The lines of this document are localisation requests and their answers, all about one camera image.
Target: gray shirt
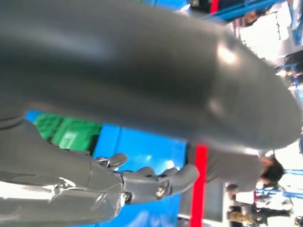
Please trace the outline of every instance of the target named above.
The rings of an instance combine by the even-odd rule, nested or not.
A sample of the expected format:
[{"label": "gray shirt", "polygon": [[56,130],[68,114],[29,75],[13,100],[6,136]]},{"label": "gray shirt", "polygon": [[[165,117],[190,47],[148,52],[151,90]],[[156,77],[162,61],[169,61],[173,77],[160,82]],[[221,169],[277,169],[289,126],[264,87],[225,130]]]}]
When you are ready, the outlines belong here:
[{"label": "gray shirt", "polygon": [[206,181],[220,179],[238,186],[239,192],[256,188],[263,165],[257,155],[225,153],[210,149],[207,153]]}]

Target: man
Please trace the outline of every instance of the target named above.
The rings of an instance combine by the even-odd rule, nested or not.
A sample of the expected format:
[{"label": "man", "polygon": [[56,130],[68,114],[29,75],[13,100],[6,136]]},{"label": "man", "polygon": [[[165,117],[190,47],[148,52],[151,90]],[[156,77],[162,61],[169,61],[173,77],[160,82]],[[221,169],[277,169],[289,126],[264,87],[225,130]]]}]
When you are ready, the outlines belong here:
[{"label": "man", "polygon": [[[190,8],[193,15],[197,15],[199,12],[209,14],[211,11],[211,0],[190,0]],[[243,0],[219,0],[218,10],[227,9],[240,4],[243,4]],[[258,18],[266,15],[266,13],[271,7],[264,8],[261,10],[255,10],[248,12],[243,15],[243,26],[251,26],[256,22]],[[233,17],[227,20],[227,22],[231,22],[239,17]]]},{"label": "man", "polygon": [[230,195],[255,191],[258,182],[277,184],[284,174],[275,157],[227,153],[210,149],[207,154],[206,182],[215,179],[228,183]]}]

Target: black rubber cover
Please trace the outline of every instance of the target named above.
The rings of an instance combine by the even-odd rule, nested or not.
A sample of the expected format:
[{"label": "black rubber cover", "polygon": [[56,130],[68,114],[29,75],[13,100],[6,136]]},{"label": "black rubber cover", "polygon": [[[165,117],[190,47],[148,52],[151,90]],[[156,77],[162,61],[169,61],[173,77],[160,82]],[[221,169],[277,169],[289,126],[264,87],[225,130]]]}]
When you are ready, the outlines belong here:
[{"label": "black rubber cover", "polygon": [[125,0],[0,1],[0,96],[214,145],[281,148],[296,102],[218,25]]}]

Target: gray metal arm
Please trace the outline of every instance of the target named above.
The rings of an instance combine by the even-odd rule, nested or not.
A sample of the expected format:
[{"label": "gray metal arm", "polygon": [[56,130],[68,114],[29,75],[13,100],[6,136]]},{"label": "gray metal arm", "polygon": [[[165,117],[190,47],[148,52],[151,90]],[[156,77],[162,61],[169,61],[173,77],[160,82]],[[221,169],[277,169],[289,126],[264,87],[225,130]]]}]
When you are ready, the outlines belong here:
[{"label": "gray metal arm", "polygon": [[158,201],[183,192],[194,166],[159,176],[113,170],[127,158],[91,159],[60,149],[32,123],[0,130],[0,226],[67,226],[113,220],[127,204]]}]

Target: red stripe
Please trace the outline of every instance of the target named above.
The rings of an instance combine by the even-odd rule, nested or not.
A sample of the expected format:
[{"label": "red stripe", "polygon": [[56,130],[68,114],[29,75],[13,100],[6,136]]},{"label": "red stripe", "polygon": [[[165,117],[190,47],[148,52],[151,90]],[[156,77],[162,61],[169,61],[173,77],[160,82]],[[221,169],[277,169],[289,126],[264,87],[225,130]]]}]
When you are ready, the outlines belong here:
[{"label": "red stripe", "polygon": [[212,0],[212,4],[211,4],[211,11],[210,13],[217,13],[218,10],[218,1],[219,0]]},{"label": "red stripe", "polygon": [[196,149],[195,165],[199,172],[199,178],[193,185],[191,202],[190,227],[202,227],[203,218],[204,187],[206,179],[207,147],[198,145]]}]

